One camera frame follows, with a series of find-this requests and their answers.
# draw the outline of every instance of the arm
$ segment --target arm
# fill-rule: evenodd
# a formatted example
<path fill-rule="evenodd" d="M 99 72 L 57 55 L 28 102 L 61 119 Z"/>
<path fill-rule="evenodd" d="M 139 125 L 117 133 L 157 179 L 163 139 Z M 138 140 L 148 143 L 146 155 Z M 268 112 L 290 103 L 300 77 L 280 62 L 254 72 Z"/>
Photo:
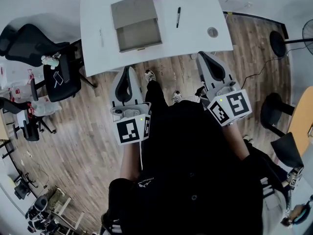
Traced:
<path fill-rule="evenodd" d="M 121 178 L 136 181 L 139 176 L 140 166 L 139 143 L 130 143 L 124 146 L 124 156 L 121 166 Z"/>
<path fill-rule="evenodd" d="M 248 148 L 246 147 L 236 122 L 232 125 L 223 126 L 222 130 L 229 147 L 241 161 L 249 156 Z"/>

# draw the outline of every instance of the person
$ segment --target person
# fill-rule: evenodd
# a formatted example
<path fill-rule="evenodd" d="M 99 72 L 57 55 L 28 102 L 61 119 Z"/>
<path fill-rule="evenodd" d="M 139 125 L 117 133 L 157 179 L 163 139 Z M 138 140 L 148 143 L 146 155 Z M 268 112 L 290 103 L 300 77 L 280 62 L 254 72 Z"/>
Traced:
<path fill-rule="evenodd" d="M 313 195 L 306 204 L 296 205 L 294 209 L 282 220 L 281 224 L 291 228 L 293 225 L 299 225 L 304 222 L 310 214 L 311 202 L 313 202 Z"/>
<path fill-rule="evenodd" d="M 270 233 L 287 191 L 263 152 L 247 146 L 236 123 L 221 127 L 179 91 L 168 106 L 155 74 L 145 78 L 152 114 L 142 170 L 139 143 L 125 145 L 101 233 Z"/>

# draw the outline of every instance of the black marker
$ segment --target black marker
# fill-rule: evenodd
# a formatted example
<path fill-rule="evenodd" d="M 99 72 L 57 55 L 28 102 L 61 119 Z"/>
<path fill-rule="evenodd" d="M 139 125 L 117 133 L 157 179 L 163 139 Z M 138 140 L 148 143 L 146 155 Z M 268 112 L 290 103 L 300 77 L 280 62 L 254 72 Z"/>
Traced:
<path fill-rule="evenodd" d="M 177 12 L 177 24 L 176 24 L 176 28 L 178 28 L 179 19 L 180 19 L 180 7 L 178 8 L 178 12 Z"/>

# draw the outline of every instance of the black shirt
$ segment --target black shirt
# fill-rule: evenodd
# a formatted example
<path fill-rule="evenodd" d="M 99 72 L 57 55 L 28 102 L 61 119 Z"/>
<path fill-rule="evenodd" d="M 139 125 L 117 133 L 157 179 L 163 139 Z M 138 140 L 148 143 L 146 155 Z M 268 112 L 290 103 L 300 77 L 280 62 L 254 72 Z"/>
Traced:
<path fill-rule="evenodd" d="M 151 117 L 137 182 L 109 188 L 108 227 L 123 234 L 262 232 L 262 186 L 229 149 L 221 127 L 201 104 L 182 101 Z"/>

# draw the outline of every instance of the wooden floor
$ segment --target wooden floor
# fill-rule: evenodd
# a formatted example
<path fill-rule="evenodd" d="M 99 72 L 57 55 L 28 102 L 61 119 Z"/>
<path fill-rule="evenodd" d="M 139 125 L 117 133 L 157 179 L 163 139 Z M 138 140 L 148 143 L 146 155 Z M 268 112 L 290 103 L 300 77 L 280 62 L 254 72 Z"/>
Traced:
<path fill-rule="evenodd" d="M 234 50 L 216 55 L 230 66 L 242 84 L 246 76 L 258 73 L 266 60 L 275 58 L 268 37 L 272 30 L 281 32 L 281 28 L 274 23 L 242 16 L 230 15 L 226 21 Z M 195 60 L 190 55 L 154 60 L 134 67 L 144 94 L 144 71 L 152 69 L 168 103 L 171 103 L 175 90 L 181 91 L 185 99 L 197 100 L 194 93 L 200 87 L 200 79 Z M 106 72 L 93 76 L 92 81 L 99 85 L 96 90 L 82 84 L 75 98 L 60 102 L 63 109 L 51 118 L 57 134 L 46 131 L 38 142 L 26 142 L 22 133 L 19 133 L 18 140 L 12 138 L 16 147 L 13 158 L 18 168 L 29 172 L 31 179 L 37 179 L 40 187 L 36 192 L 40 193 L 48 180 L 40 165 L 49 174 L 49 187 L 57 185 L 72 197 L 65 214 L 76 220 L 80 212 L 86 213 L 81 226 L 89 233 L 100 228 L 100 216 L 108 207 L 108 187 L 119 175 L 122 158 L 122 150 L 112 133 L 110 115 L 109 91 L 115 75 L 115 72 Z M 257 148 L 273 156 L 270 142 L 277 136 L 260 125 L 259 115 L 262 102 L 271 92 L 279 93 L 285 102 L 289 102 L 288 58 L 269 62 L 261 75 L 247 80 L 245 88 L 253 113 L 240 121 L 241 132 L 253 137 Z M 286 131 L 287 125 L 288 117 L 283 115 L 278 127 Z"/>

